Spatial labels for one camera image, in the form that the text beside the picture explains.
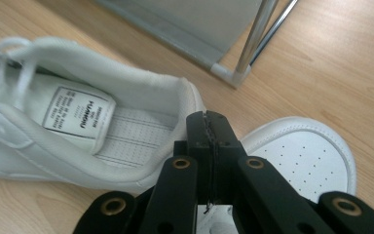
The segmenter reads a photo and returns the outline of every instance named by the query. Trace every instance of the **white sneaker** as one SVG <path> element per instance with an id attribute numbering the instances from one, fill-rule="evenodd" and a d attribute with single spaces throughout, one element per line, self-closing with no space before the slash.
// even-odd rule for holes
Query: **white sneaker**
<path id="1" fill-rule="evenodd" d="M 60 38 L 0 41 L 0 177 L 140 193 L 200 110 L 186 79 Z"/>
<path id="2" fill-rule="evenodd" d="M 301 196 L 313 202 L 329 191 L 355 195 L 355 159 L 349 146 L 316 120 L 282 118 L 251 132 L 241 142 L 247 155 L 266 158 Z M 208 214 L 204 210 L 199 207 L 197 233 L 238 233 L 230 206 L 214 206 Z"/>

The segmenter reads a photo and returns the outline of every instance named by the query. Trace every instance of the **shoelace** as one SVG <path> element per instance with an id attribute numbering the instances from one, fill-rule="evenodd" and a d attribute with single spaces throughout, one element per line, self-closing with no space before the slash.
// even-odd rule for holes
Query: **shoelace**
<path id="1" fill-rule="evenodd" d="M 27 46 L 29 44 L 29 40 L 20 37 L 10 37 L 0 41 L 0 85 L 5 82 L 5 72 L 9 62 L 9 58 L 4 51 L 8 48 Z M 16 87 L 16 96 L 14 97 L 14 107 L 19 110 L 23 110 L 26 89 L 33 78 L 36 66 L 37 59 L 34 58 L 28 58 L 28 60 L 22 62 L 19 80 Z"/>

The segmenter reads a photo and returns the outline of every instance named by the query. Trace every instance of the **shoe label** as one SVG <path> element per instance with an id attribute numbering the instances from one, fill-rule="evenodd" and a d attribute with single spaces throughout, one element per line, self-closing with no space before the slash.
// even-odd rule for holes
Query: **shoe label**
<path id="1" fill-rule="evenodd" d="M 108 112 L 108 99 L 59 87 L 54 94 L 42 126 L 75 137 L 96 138 Z"/>

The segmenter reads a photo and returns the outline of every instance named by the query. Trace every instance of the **wooden floor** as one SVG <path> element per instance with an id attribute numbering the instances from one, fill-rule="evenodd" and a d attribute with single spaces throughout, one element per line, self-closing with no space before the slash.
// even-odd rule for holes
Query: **wooden floor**
<path id="1" fill-rule="evenodd" d="M 238 137 L 284 116 L 317 119 L 351 147 L 357 196 L 374 208 L 374 1 L 299 1 L 239 89 L 94 1 L 1 0 L 0 38 L 13 35 L 65 37 L 125 64 L 186 77 Z M 0 233 L 71 233 L 103 192 L 0 179 Z"/>

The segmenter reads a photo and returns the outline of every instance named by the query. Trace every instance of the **gray fabric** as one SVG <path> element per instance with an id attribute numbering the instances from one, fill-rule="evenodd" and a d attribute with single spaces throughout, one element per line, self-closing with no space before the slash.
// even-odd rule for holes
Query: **gray fabric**
<path id="1" fill-rule="evenodd" d="M 211 67 L 254 20 L 261 0 L 98 2 L 171 44 L 191 59 Z"/>

